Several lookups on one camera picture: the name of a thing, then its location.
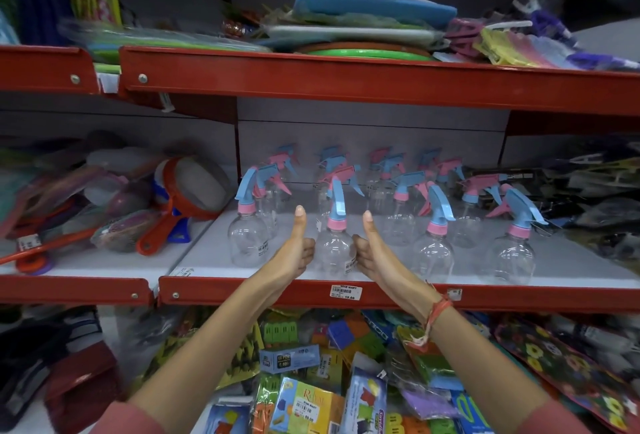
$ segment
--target hand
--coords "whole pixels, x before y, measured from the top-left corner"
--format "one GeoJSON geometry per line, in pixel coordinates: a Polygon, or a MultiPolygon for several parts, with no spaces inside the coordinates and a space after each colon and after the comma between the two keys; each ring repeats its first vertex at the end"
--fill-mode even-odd
{"type": "Polygon", "coordinates": [[[380,237],[369,210],[364,212],[362,223],[369,240],[357,234],[353,236],[358,268],[377,282],[399,307],[422,321],[424,310],[428,314],[431,305],[440,300],[440,294],[407,269],[389,249],[380,237]]]}
{"type": "Polygon", "coordinates": [[[268,289],[271,305],[285,288],[300,276],[314,259],[316,241],[305,237],[307,213],[302,205],[296,207],[291,236],[280,247],[269,262],[254,275],[260,277],[268,289]]]}

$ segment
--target red metal shelf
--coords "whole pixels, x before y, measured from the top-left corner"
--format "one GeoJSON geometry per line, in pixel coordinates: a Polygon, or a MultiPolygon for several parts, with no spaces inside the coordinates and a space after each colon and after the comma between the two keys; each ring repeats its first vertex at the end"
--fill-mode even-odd
{"type": "Polygon", "coordinates": [[[0,303],[135,306],[153,301],[142,278],[0,275],[0,303]]]}
{"type": "Polygon", "coordinates": [[[123,47],[133,92],[640,115],[640,76],[480,64],[123,47]]]}
{"type": "Polygon", "coordinates": [[[0,46],[0,91],[100,94],[91,56],[79,48],[0,46]]]}
{"type": "MultiPolygon", "coordinates": [[[[241,278],[180,277],[160,278],[159,300],[167,304],[220,305],[243,282],[241,278]]],[[[456,307],[491,311],[557,312],[640,312],[637,289],[594,287],[527,287],[516,285],[437,285],[440,293],[460,289],[456,307]]],[[[287,307],[385,308],[397,305],[372,282],[295,280],[276,302],[287,307]],[[362,287],[359,301],[332,298],[334,284],[362,287]]]]}

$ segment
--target pink sleeve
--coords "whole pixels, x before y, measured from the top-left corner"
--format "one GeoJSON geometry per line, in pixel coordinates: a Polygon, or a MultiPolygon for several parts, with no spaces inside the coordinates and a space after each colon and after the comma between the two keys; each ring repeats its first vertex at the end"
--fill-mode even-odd
{"type": "Polygon", "coordinates": [[[516,434],[591,434],[574,414],[560,403],[549,400],[518,428],[516,434]]]}
{"type": "Polygon", "coordinates": [[[138,407],[114,402],[104,411],[90,434],[165,434],[162,426],[138,407]]]}

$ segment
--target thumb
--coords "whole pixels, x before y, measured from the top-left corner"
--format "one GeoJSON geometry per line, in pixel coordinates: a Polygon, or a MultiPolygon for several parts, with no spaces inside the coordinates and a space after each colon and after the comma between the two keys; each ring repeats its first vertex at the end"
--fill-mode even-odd
{"type": "Polygon", "coordinates": [[[382,243],[382,237],[380,237],[380,234],[378,233],[376,224],[373,222],[373,216],[369,210],[364,212],[362,215],[362,225],[364,226],[364,231],[367,234],[369,243],[372,246],[380,246],[382,243]]]}
{"type": "Polygon", "coordinates": [[[307,212],[302,205],[296,207],[296,212],[293,216],[293,228],[291,229],[292,239],[302,239],[305,237],[305,230],[307,230],[307,212]]]}

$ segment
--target forearm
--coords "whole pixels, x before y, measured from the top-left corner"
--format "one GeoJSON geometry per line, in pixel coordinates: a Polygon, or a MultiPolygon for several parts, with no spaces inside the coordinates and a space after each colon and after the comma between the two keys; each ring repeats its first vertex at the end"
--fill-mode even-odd
{"type": "MultiPolygon", "coordinates": [[[[429,285],[408,287],[407,297],[425,324],[440,295],[429,285]]],[[[455,309],[447,308],[431,329],[431,339],[497,434],[514,434],[540,406],[546,392],[532,382],[455,309]]]]}
{"type": "Polygon", "coordinates": [[[245,280],[130,402],[167,434],[190,433],[238,346],[265,309],[269,287],[258,274],[245,280]]]}

